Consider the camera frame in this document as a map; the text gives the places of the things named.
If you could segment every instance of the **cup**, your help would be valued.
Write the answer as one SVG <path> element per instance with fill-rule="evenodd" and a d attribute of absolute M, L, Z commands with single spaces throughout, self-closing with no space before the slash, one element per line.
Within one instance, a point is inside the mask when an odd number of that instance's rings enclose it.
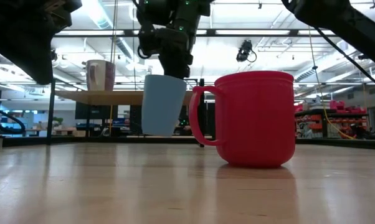
<path fill-rule="evenodd" d="M 87 61 L 88 91 L 113 91 L 115 64 L 105 60 Z"/>
<path fill-rule="evenodd" d="M 215 141 L 204 138 L 197 120 L 204 91 L 215 94 Z M 219 78 L 215 86 L 195 86 L 189 121 L 197 141 L 217 146 L 231 165 L 279 167 L 295 150 L 293 77 L 284 72 L 243 72 Z"/>
<path fill-rule="evenodd" d="M 143 134 L 172 136 L 186 93 L 186 82 L 165 75 L 147 75 L 142 103 Z"/>

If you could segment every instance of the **white mug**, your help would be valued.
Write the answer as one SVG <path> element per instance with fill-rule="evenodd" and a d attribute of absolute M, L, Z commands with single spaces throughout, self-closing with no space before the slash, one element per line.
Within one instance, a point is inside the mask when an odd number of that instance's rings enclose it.
<path fill-rule="evenodd" d="M 113 91 L 115 64 L 105 60 L 87 61 L 88 91 Z"/>
<path fill-rule="evenodd" d="M 165 75 L 147 75 L 142 103 L 143 134 L 172 136 L 185 94 L 184 80 Z"/>

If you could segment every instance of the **wooden floor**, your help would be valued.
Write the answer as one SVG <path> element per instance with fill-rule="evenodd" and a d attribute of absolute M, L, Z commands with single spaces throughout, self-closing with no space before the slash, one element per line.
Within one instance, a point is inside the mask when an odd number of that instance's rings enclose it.
<path fill-rule="evenodd" d="M 0 152 L 0 224 L 375 223 L 375 151 L 297 146 L 281 169 L 215 148 L 66 144 Z"/>

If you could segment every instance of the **red mug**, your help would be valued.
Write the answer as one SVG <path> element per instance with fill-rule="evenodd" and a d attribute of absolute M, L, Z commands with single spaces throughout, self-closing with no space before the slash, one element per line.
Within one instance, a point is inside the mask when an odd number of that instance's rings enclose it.
<path fill-rule="evenodd" d="M 215 141 L 203 136 L 197 120 L 205 91 L 215 95 Z M 295 150 L 293 77 L 284 72 L 242 72 L 219 78 L 215 86 L 195 86 L 189 122 L 197 141 L 217 146 L 228 163 L 279 167 Z"/>

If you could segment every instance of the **light blue cup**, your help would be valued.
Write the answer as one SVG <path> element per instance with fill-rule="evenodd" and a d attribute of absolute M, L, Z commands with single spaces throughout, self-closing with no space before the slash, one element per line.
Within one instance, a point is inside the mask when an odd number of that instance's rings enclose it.
<path fill-rule="evenodd" d="M 184 80 L 165 75 L 147 75 L 142 102 L 143 134 L 172 136 L 185 93 Z"/>

